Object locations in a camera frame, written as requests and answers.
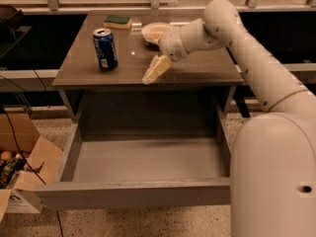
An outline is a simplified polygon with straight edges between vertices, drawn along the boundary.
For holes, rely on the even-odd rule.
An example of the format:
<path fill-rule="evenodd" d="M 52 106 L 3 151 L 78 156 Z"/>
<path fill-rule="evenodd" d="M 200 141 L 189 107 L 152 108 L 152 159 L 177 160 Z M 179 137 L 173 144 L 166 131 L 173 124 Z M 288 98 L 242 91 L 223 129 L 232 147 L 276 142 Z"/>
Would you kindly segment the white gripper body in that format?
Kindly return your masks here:
<path fill-rule="evenodd" d="M 166 32 L 159 40 L 159 48 L 172 61 L 182 60 L 189 55 L 182 41 L 180 27 Z"/>

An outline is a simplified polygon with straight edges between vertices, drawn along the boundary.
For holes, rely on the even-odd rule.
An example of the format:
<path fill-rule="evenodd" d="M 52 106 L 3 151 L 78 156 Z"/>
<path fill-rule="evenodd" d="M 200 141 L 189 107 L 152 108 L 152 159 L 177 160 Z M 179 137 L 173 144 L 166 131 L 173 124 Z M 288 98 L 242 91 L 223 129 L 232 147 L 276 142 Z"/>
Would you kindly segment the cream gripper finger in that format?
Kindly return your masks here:
<path fill-rule="evenodd" d="M 148 32 L 146 34 L 146 40 L 150 43 L 159 44 L 161 37 L 164 36 L 164 32 Z"/>
<path fill-rule="evenodd" d="M 156 81 L 163 73 L 165 73 L 171 67 L 171 58 L 167 55 L 155 55 L 146 70 L 142 83 L 149 85 Z"/>

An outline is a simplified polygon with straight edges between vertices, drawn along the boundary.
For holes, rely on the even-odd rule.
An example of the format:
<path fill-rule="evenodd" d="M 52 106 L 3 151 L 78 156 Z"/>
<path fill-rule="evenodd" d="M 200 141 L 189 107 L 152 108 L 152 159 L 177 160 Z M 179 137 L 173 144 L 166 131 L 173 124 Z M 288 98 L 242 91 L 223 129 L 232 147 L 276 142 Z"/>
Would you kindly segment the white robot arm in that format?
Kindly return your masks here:
<path fill-rule="evenodd" d="M 157 42 L 162 54 L 143 83 L 194 51 L 225 46 L 264 111 L 234 140 L 232 237 L 316 237 L 316 96 L 246 30 L 227 0 L 211 1 L 201 18 Z"/>

